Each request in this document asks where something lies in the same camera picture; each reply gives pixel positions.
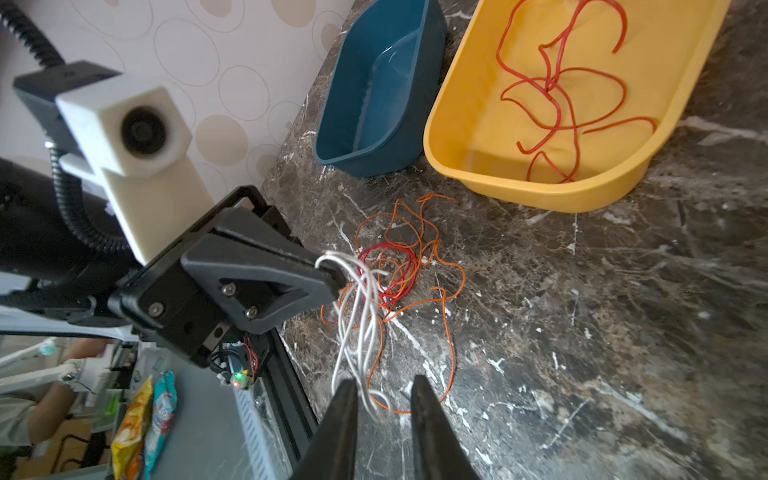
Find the wall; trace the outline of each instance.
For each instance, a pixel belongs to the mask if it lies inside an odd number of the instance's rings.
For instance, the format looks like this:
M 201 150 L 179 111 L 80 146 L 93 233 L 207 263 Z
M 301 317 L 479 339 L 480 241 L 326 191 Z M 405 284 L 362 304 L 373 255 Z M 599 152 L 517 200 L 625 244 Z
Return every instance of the wall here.
M 352 0 L 27 0 L 66 61 L 155 78 L 194 133 L 189 155 L 219 200 L 260 186 Z M 12 91 L 38 67 L 0 36 L 0 156 L 50 172 L 44 136 Z

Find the plastic tub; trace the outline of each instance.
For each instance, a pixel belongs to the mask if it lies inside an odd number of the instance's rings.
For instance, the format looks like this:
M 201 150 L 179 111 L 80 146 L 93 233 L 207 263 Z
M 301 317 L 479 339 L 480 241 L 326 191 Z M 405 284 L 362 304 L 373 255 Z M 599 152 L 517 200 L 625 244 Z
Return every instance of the plastic tub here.
M 596 68 L 626 82 L 627 103 L 595 127 L 648 116 L 660 121 L 655 134 L 642 121 L 592 134 L 580 131 L 581 166 L 575 182 L 558 184 L 563 177 L 544 161 L 532 169 L 533 181 L 526 181 L 533 154 L 521 153 L 516 142 L 531 147 L 547 131 L 536 127 L 520 107 L 500 101 L 501 92 L 517 78 L 502 70 L 495 57 L 517 0 L 480 0 L 427 121 L 424 150 L 429 163 L 480 194 L 561 212 L 595 210 L 632 190 L 680 119 L 730 0 L 618 1 L 628 18 L 620 51 L 611 53 L 621 33 L 617 12 L 603 2 L 591 2 L 578 17 L 563 65 Z M 523 4 L 502 58 L 530 77 L 545 76 L 537 47 L 564 30 L 576 5 L 577 0 Z M 550 57 L 556 51 L 551 49 Z M 572 72 L 561 83 L 568 83 L 574 112 L 581 118 L 599 118 L 621 97 L 617 84 L 593 75 Z M 554 123 L 554 108 L 542 104 L 546 100 L 533 87 L 524 85 L 515 98 L 536 111 L 541 121 Z M 570 170 L 572 133 L 558 132 L 547 149 L 555 164 Z
M 349 29 L 314 148 L 355 177 L 409 166 L 440 77 L 447 26 L 437 0 L 379 0 Z

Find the black metal frame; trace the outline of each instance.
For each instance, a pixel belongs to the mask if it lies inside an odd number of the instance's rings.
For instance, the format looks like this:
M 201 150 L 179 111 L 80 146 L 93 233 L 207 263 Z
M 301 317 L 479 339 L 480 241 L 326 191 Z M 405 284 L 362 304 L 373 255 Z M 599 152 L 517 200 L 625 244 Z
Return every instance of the black metal frame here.
M 102 231 L 120 232 L 101 198 L 83 193 L 88 216 Z M 51 178 L 0 158 L 0 271 L 28 276 L 27 291 L 0 304 L 81 326 L 120 326 L 107 308 L 116 282 L 141 265 L 132 255 L 106 258 L 67 229 Z M 38 288 L 43 280 L 50 285 Z
M 337 270 L 314 268 L 316 258 L 255 187 L 239 187 L 117 289 L 109 307 L 206 367 L 233 327 L 262 334 L 334 301 L 346 279 Z
M 317 431 L 317 417 L 277 329 L 258 337 L 262 342 L 269 343 L 271 355 L 264 364 L 261 379 L 288 462 L 291 468 L 296 469 Z

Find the blue plastic basin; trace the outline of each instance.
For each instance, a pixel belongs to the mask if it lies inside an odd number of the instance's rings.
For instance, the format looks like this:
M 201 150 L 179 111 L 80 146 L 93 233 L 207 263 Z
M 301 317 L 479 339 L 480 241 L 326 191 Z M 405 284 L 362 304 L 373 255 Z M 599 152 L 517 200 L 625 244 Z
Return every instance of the blue plastic basin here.
M 355 177 L 408 167 L 424 148 L 447 25 L 437 0 L 378 0 L 349 29 L 314 157 Z

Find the marble countertop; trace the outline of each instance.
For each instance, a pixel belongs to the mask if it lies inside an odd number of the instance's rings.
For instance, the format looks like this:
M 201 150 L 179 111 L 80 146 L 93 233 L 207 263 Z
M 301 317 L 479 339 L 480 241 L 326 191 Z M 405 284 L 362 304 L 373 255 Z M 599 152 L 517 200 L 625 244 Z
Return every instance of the marble countertop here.
M 365 180 L 314 163 L 337 38 L 263 187 L 314 250 L 351 251 L 369 215 L 430 191 L 441 254 L 467 270 L 448 304 L 458 359 L 443 406 L 482 478 L 765 478 L 768 471 L 768 2 L 734 0 L 680 126 L 617 203 L 559 214 L 472 193 L 421 156 Z M 447 71 L 475 3 L 441 0 Z M 429 296 L 447 268 L 422 271 Z M 378 387 L 428 373 L 440 393 L 450 355 L 434 309 L 387 330 Z M 282 332 L 322 416 L 338 344 L 318 312 Z M 410 420 L 360 416 L 359 478 L 413 476 Z

